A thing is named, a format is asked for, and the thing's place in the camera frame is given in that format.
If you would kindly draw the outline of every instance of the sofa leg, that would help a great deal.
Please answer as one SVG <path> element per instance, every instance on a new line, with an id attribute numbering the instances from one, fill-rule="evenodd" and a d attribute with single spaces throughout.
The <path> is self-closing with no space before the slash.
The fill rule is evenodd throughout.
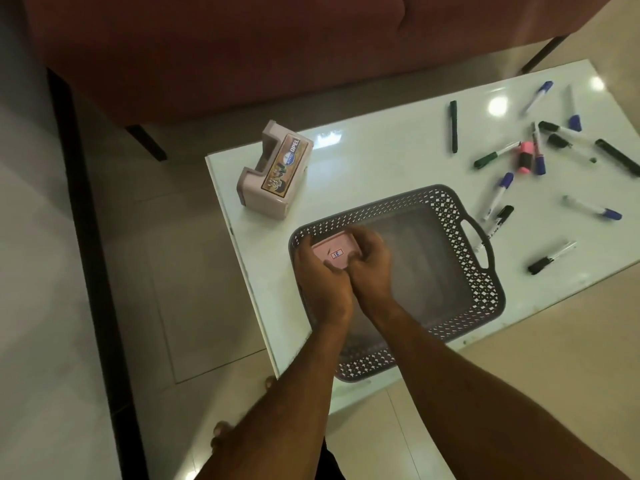
<path id="1" fill-rule="evenodd" d="M 144 128 L 140 125 L 126 126 L 127 132 L 136 139 L 139 144 L 145 147 L 146 151 L 151 153 L 153 157 L 162 162 L 166 160 L 166 152 L 156 143 L 156 140 L 149 136 Z"/>
<path id="2" fill-rule="evenodd" d="M 569 37 L 569 35 L 563 35 L 562 37 L 553 37 L 553 39 L 551 39 L 548 44 L 541 48 L 540 51 L 536 55 L 534 55 L 529 62 L 524 64 L 524 67 L 520 70 L 520 73 L 528 74 L 529 72 L 531 72 L 535 66 L 540 64 L 540 62 L 542 62 L 542 60 L 544 60 L 546 56 L 553 52 L 558 45 L 564 42 L 564 39 L 566 39 L 567 37 Z"/>

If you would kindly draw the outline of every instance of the pink marker cap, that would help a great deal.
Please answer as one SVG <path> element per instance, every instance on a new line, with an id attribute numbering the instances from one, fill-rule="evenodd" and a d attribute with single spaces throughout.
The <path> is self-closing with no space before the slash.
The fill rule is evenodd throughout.
<path id="1" fill-rule="evenodd" d="M 531 141 L 523 141 L 520 145 L 520 151 L 533 155 L 533 143 Z"/>

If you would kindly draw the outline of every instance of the green marker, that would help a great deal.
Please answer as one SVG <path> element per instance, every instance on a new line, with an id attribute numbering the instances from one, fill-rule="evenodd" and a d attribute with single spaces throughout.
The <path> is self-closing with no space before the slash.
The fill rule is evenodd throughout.
<path id="1" fill-rule="evenodd" d="M 486 167 L 487 165 L 489 165 L 490 162 L 498 158 L 501 154 L 506 153 L 509 150 L 512 150 L 514 148 L 517 148 L 518 146 L 520 146 L 520 142 L 514 141 L 513 143 L 509 143 L 503 149 L 498 150 L 497 152 L 489 153 L 487 156 L 480 158 L 480 160 L 474 161 L 475 169 L 480 170 L 481 168 Z"/>

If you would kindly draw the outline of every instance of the basket handle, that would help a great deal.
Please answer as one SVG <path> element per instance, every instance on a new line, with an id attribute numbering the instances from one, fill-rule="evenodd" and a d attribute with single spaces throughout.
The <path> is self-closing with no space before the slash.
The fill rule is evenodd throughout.
<path id="1" fill-rule="evenodd" d="M 489 242 L 489 237 L 484 232 L 484 229 L 482 229 L 482 226 L 480 226 L 480 224 L 478 224 L 477 221 L 470 215 L 467 214 L 466 216 L 463 216 L 462 220 L 467 221 L 469 224 L 471 224 L 471 227 L 473 227 L 476 233 L 478 234 L 478 236 L 480 236 L 480 240 L 482 240 L 484 250 L 486 251 L 487 261 L 489 261 L 489 266 L 487 267 L 487 270 L 494 273 L 495 272 L 495 255 L 493 254 L 493 248 L 491 247 L 491 243 Z"/>

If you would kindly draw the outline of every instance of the perforated basket wall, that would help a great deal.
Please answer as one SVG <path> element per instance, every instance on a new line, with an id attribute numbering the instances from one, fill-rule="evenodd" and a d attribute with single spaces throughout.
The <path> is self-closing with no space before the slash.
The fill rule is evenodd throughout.
<path id="1" fill-rule="evenodd" d="M 300 240 L 307 234 L 314 236 L 313 241 L 318 242 L 340 232 L 350 224 L 361 223 L 368 219 L 384 216 L 389 212 L 419 205 L 428 205 L 436 212 L 473 295 L 473 304 L 469 309 L 441 324 L 428 328 L 430 333 L 448 342 L 497 318 L 504 311 L 506 304 L 504 291 L 495 272 L 491 244 L 481 227 L 468 215 L 459 197 L 449 187 L 445 185 L 424 187 L 302 226 L 292 234 L 289 240 L 289 254 L 293 259 L 293 253 L 300 245 Z M 461 222 L 464 219 L 475 227 L 483 240 L 490 262 L 486 269 L 478 263 L 462 229 Z M 341 357 L 342 361 L 336 371 L 336 377 L 347 382 L 364 379 L 395 365 L 393 355 L 385 346 L 374 347 L 368 350 L 366 355 L 359 354 L 356 357 L 350 354 L 347 343 Z"/>

